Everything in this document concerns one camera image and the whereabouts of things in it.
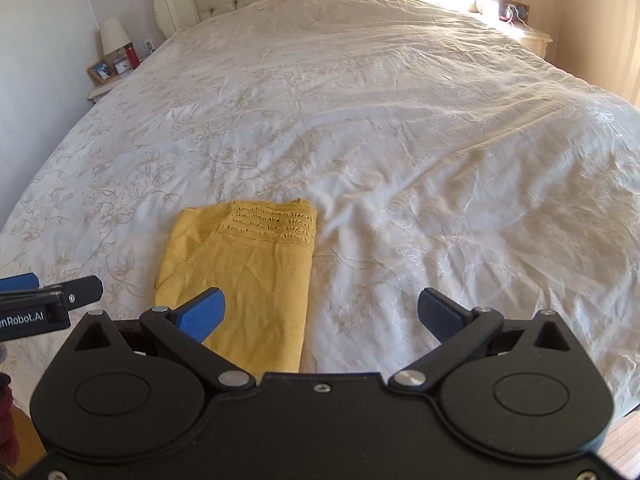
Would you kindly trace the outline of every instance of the red object on nightstand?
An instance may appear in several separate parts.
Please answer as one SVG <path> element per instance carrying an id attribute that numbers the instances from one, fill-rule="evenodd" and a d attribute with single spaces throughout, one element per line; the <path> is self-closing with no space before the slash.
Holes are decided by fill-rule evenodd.
<path id="1" fill-rule="evenodd" d="M 131 63 L 131 68 L 138 68 L 140 66 L 140 60 L 138 59 L 138 54 L 136 54 L 136 50 L 133 48 L 133 43 L 129 43 L 124 47 L 124 51 L 127 53 L 127 59 Z"/>

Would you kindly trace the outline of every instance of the white floral bedspread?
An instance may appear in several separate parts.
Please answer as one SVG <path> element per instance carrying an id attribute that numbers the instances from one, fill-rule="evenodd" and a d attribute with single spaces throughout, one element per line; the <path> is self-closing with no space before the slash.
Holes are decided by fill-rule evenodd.
<path id="1" fill-rule="evenodd" d="M 639 155 L 638 110 L 472 17 L 265 0 L 168 40 L 71 130 L 2 231 L 0 272 L 93 273 L 100 307 L 137 317 L 181 209 L 304 197 L 303 370 L 404 367 L 436 344 L 416 316 L 434 286 L 508 317 L 559 310 L 621 413 L 640 400 Z M 23 407 L 67 335 L 6 345 Z"/>

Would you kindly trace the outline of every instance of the folded yellow garment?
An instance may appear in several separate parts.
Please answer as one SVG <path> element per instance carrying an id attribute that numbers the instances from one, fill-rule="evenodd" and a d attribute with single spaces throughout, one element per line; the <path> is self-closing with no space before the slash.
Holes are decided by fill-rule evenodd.
<path id="1" fill-rule="evenodd" d="M 316 211 L 230 202 L 178 216 L 156 280 L 156 305 L 176 308 L 210 286 L 225 320 L 204 345 L 255 376 L 297 372 L 305 333 Z"/>

